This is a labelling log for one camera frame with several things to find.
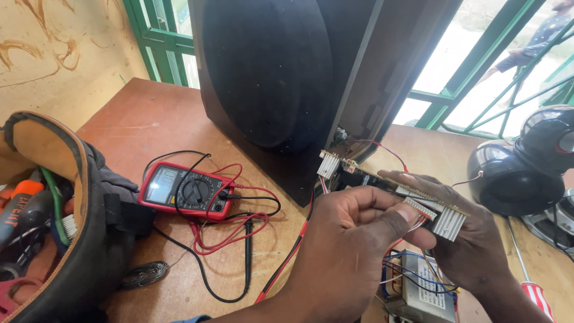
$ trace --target wall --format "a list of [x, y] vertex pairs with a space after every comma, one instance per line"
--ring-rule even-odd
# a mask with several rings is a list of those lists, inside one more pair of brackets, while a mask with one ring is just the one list
[[149, 78], [121, 0], [0, 3], [0, 125], [32, 110], [77, 130], [132, 77]]

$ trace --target red screwdriver handle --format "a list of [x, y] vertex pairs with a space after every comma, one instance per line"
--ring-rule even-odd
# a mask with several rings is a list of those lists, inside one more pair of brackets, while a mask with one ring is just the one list
[[544, 290], [540, 285], [531, 283], [531, 282], [524, 282], [521, 284], [524, 293], [530, 297], [530, 299], [536, 304], [536, 306], [540, 307], [544, 314], [546, 314], [552, 322], [556, 323], [556, 320], [552, 316], [552, 309], [550, 308], [550, 304], [544, 298]]

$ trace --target green wire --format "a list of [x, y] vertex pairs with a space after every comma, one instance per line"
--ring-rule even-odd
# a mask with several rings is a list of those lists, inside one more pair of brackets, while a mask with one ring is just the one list
[[62, 225], [62, 196], [58, 193], [58, 186], [56, 185], [56, 181], [52, 176], [52, 172], [42, 166], [40, 166], [40, 169], [42, 170], [42, 174], [44, 174], [44, 178], [46, 179], [46, 182], [48, 182], [48, 187], [50, 188], [52, 196], [54, 197], [54, 216], [56, 217], [54, 222], [56, 223], [58, 235], [60, 236], [62, 243], [66, 246], [69, 246], [70, 240], [68, 239], [68, 236], [64, 230], [64, 226]]

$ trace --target red and white screwdriver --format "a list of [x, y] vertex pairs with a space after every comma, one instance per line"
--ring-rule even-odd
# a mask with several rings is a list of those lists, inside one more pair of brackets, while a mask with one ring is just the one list
[[544, 298], [544, 291], [540, 285], [533, 283], [530, 281], [530, 276], [528, 276], [528, 272], [526, 271], [526, 266], [524, 265], [524, 261], [522, 260], [522, 255], [520, 254], [520, 249], [518, 249], [518, 244], [516, 243], [516, 237], [514, 236], [514, 230], [512, 230], [512, 224], [510, 224], [509, 217], [506, 217], [506, 222], [508, 223], [508, 229], [510, 231], [510, 235], [512, 236], [512, 241], [514, 242], [514, 248], [516, 249], [516, 254], [518, 255], [518, 260], [520, 260], [520, 265], [522, 265], [522, 270], [524, 271], [524, 277], [526, 281], [521, 284], [524, 293], [530, 297], [530, 299], [538, 306], [544, 314], [546, 314], [552, 322], [556, 323], [556, 320], [552, 316], [552, 309], [550, 308], [550, 304]]

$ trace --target circuit board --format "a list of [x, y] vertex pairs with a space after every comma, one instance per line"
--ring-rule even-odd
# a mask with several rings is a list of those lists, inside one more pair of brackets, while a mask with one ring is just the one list
[[353, 160], [347, 160], [327, 151], [321, 151], [323, 162], [318, 175], [329, 180], [329, 187], [342, 190], [347, 186], [374, 186], [405, 198], [405, 202], [415, 207], [424, 217], [433, 222], [431, 231], [439, 236], [454, 241], [468, 214], [458, 210], [435, 197], [398, 183], [390, 178], [383, 178], [364, 169]]

